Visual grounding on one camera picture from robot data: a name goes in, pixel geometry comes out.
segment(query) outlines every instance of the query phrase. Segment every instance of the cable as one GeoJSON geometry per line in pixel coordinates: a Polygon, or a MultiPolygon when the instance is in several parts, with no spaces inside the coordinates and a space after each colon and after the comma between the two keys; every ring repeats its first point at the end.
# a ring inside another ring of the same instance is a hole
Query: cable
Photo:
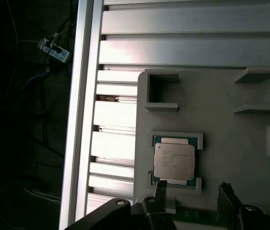
{"type": "Polygon", "coordinates": [[[31,77],[31,78],[24,84],[24,86],[22,86],[22,87],[20,88],[20,91],[23,91],[24,88],[25,88],[25,86],[26,86],[27,84],[29,84],[31,81],[33,81],[34,79],[42,78],[43,76],[61,75],[61,74],[69,73],[69,72],[71,72],[71,70],[68,70],[68,71],[63,72],[63,73],[56,73],[56,74],[43,73],[43,74],[36,75],[36,76],[34,76],[34,77],[31,77]]]}
{"type": "Polygon", "coordinates": [[[26,192],[28,192],[28,193],[30,193],[30,194],[32,194],[32,195],[34,195],[34,196],[37,196],[37,197],[39,197],[39,198],[42,198],[42,199],[45,199],[45,200],[49,200],[49,201],[52,201],[53,203],[55,203],[55,204],[57,204],[57,205],[59,205],[60,204],[60,201],[58,201],[58,200],[51,200],[50,198],[46,198],[46,197],[44,197],[44,196],[41,196],[41,195],[38,195],[38,194],[35,194],[35,193],[32,193],[32,192],[30,192],[29,190],[27,190],[27,189],[24,189],[26,192]]]}
{"type": "MultiPolygon", "coordinates": [[[[19,43],[21,43],[21,42],[34,42],[34,43],[40,43],[40,41],[38,42],[38,41],[34,41],[34,40],[22,40],[22,41],[19,41],[17,44],[19,44],[19,43]]],[[[15,45],[16,45],[16,44],[11,45],[10,47],[8,47],[8,48],[5,50],[5,53],[6,53],[7,51],[9,51],[11,48],[13,48],[15,45]]]]}
{"type": "Polygon", "coordinates": [[[64,32],[66,32],[66,31],[69,30],[69,29],[70,29],[70,28],[68,27],[68,29],[66,29],[66,30],[64,30],[63,32],[60,32],[58,35],[56,35],[55,38],[52,40],[51,43],[53,44],[54,41],[55,41],[59,36],[61,36],[64,32]]]}
{"type": "Polygon", "coordinates": [[[12,79],[14,78],[14,75],[15,75],[15,72],[16,72],[16,69],[17,69],[17,66],[18,66],[18,63],[16,63],[15,68],[14,68],[14,71],[12,72],[11,79],[10,79],[10,83],[9,83],[9,85],[8,85],[8,87],[7,87],[7,90],[6,90],[5,94],[4,94],[3,102],[4,102],[5,99],[6,99],[6,96],[7,96],[7,93],[8,93],[8,91],[9,91],[9,88],[10,88],[10,86],[11,86],[12,79]]]}
{"type": "Polygon", "coordinates": [[[12,16],[12,13],[11,13],[11,7],[10,7],[10,3],[9,3],[9,0],[6,0],[6,2],[7,2],[7,6],[9,7],[9,11],[10,11],[10,15],[11,15],[11,21],[12,21],[12,25],[13,25],[13,27],[14,27],[14,31],[15,31],[15,37],[16,37],[16,50],[17,50],[17,52],[18,52],[18,35],[17,35],[17,30],[16,30],[16,26],[15,26],[15,21],[14,21],[14,17],[12,16]]]}
{"type": "Polygon", "coordinates": [[[45,195],[45,196],[54,197],[54,198],[57,198],[57,199],[59,199],[59,200],[60,200],[60,197],[55,196],[55,195],[50,195],[50,194],[47,194],[47,193],[42,193],[42,192],[40,192],[38,189],[33,189],[33,191],[38,192],[38,193],[39,193],[39,194],[41,194],[41,195],[45,195]]]}
{"type": "MultiPolygon", "coordinates": [[[[0,190],[0,194],[4,191],[4,189],[7,187],[5,186],[4,188],[2,188],[0,190]]],[[[27,230],[25,228],[20,228],[20,227],[13,227],[12,225],[9,224],[9,222],[3,217],[0,215],[0,218],[7,224],[7,226],[9,226],[10,229],[15,229],[15,230],[27,230]]]]}

